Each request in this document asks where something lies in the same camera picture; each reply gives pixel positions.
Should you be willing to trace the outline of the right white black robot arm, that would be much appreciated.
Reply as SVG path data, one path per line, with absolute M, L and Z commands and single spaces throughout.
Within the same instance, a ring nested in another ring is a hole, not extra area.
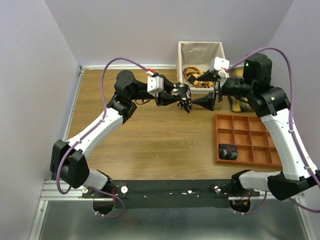
M 249 106 L 267 128 L 278 152 L 282 170 L 244 170 L 231 177 L 230 191 L 241 196 L 248 189 L 270 192 L 283 201 L 320 183 L 320 171 L 310 159 L 293 120 L 293 104 L 285 91 L 271 85 L 272 61 L 262 53 L 251 53 L 243 60 L 241 78 L 230 77 L 230 62 L 221 57 L 211 60 L 200 78 L 215 82 L 214 92 L 194 101 L 208 110 L 216 96 L 246 98 Z

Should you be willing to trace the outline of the orange compartment tray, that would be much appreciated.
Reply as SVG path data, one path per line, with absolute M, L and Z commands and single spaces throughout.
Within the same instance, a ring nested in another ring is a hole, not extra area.
M 215 115 L 216 164 L 244 165 L 281 169 L 282 164 L 272 137 L 255 116 L 216 114 Z M 236 160 L 219 158 L 219 144 L 235 145 Z

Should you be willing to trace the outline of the black floral tie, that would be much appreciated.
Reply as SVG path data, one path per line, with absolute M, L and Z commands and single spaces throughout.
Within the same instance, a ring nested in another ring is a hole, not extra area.
M 192 111 L 192 94 L 188 84 L 175 83 L 170 94 L 178 99 L 178 108 L 184 109 L 188 114 Z

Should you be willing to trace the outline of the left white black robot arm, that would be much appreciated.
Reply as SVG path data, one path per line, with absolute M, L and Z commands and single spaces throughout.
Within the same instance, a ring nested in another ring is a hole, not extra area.
M 58 191 L 66 195 L 81 186 L 91 188 L 101 198 L 111 191 L 110 177 L 89 168 L 87 158 L 110 133 L 122 126 L 136 111 L 136 100 L 154 100 L 158 106 L 178 103 L 186 112 L 192 109 L 187 84 L 172 83 L 164 75 L 145 71 L 147 82 L 137 80 L 130 70 L 116 76 L 114 95 L 103 102 L 102 113 L 74 137 L 57 140 L 52 148 L 50 171 L 56 176 Z

